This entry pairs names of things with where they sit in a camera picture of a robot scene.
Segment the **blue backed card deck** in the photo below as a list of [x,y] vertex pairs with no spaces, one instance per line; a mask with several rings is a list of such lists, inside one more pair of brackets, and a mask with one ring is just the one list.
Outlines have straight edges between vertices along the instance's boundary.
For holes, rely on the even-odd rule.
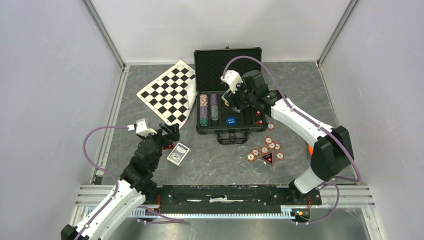
[[179,142],[171,150],[166,159],[171,163],[180,166],[183,159],[188,155],[190,150],[191,149],[189,147]]

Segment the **blue small blind button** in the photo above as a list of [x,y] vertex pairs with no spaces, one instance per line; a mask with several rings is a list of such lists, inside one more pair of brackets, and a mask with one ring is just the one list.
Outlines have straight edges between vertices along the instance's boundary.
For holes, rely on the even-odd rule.
[[237,118],[234,116],[229,116],[225,120],[226,124],[229,126],[235,126],[238,122]]

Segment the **clear dealer button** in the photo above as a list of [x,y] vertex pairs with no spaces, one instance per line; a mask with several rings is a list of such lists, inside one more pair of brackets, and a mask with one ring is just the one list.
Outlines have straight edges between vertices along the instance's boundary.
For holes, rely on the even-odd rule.
[[256,160],[252,163],[252,169],[257,174],[262,174],[267,170],[268,164],[263,160]]

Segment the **blue boxed card deck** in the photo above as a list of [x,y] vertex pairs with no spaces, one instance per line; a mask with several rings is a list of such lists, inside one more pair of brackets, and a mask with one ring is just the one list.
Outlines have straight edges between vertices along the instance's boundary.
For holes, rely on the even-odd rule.
[[235,112],[239,113],[240,112],[240,107],[239,104],[237,102],[237,98],[235,97],[235,95],[232,93],[232,91],[230,89],[228,89],[222,96],[221,99],[227,103],[227,105],[232,108]]

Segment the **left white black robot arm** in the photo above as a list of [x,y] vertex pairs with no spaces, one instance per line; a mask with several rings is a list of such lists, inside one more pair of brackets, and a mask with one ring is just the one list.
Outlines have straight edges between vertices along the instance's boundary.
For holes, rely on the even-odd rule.
[[142,118],[119,130],[134,131],[141,139],[137,150],[114,187],[106,197],[75,226],[66,225],[60,232],[62,240],[107,240],[136,208],[151,204],[157,198],[157,184],[152,180],[163,149],[180,139],[180,125],[161,123],[158,129]]

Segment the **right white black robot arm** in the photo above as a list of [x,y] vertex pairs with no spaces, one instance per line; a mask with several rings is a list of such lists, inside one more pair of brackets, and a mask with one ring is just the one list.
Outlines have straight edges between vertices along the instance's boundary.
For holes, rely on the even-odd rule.
[[337,175],[354,162],[348,130],[332,127],[297,107],[285,94],[270,90],[259,70],[240,75],[227,70],[220,80],[228,86],[222,97],[235,110],[251,107],[283,123],[304,139],[312,149],[310,166],[289,185],[289,199],[302,204],[309,192]]

